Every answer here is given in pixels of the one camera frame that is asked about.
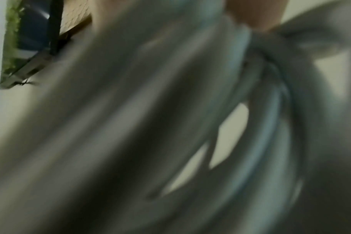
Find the green plant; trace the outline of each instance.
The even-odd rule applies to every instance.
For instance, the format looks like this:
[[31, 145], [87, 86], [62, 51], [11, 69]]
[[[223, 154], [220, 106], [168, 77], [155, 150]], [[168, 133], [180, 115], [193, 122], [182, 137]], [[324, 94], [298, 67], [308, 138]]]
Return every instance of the green plant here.
[[6, 11], [6, 33], [3, 44], [2, 76], [1, 82], [7, 78], [7, 71], [15, 67], [14, 57], [18, 43], [18, 32], [20, 27], [21, 0], [8, 0]]

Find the wire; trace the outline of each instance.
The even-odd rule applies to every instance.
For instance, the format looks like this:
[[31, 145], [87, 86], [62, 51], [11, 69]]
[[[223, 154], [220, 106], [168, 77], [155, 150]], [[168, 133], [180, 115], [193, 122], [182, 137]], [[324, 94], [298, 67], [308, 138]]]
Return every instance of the wire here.
[[[263, 34], [224, 16], [222, 1], [135, 2], [79, 48], [0, 147], [0, 233], [274, 230], [339, 117], [308, 54], [345, 47], [316, 21], [344, 5]], [[209, 169], [220, 124], [245, 101], [245, 132]], [[196, 176], [161, 194], [205, 142]]]

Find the cable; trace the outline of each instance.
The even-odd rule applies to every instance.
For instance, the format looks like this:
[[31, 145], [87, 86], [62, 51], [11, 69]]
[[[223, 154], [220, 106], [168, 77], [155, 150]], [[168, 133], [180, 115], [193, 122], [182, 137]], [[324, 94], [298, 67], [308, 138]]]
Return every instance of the cable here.
[[[0, 234], [274, 230], [342, 108], [308, 55], [349, 38], [307, 20], [349, 5], [264, 34], [224, 16], [222, 1], [136, 1], [79, 48], [0, 147]], [[242, 102], [246, 130], [210, 169], [219, 126]], [[162, 194], [205, 142], [196, 175]]]

